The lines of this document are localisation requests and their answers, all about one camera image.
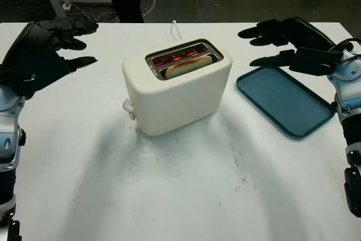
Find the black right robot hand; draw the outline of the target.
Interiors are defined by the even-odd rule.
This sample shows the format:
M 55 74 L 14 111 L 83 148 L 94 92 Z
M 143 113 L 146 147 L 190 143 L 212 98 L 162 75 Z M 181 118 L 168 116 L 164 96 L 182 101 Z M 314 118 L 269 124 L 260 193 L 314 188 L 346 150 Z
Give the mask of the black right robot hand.
M 291 43 L 296 48 L 281 51 L 275 56 L 256 59 L 250 63 L 254 67 L 330 67 L 342 57 L 341 52 L 331 50 L 335 43 L 328 36 L 299 17 L 263 21 L 237 35 L 250 39 L 253 46 L 284 46 Z

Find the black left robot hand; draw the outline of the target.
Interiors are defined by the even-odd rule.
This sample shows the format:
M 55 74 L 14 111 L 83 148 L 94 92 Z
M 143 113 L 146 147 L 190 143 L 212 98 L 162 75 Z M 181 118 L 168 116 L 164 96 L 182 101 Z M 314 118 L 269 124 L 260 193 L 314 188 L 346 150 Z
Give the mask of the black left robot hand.
M 45 49 L 84 50 L 86 44 L 77 37 L 93 34 L 98 27 L 98 23 L 88 17 L 57 17 L 30 22 L 9 48 L 1 63 L 1 71 L 14 68 Z

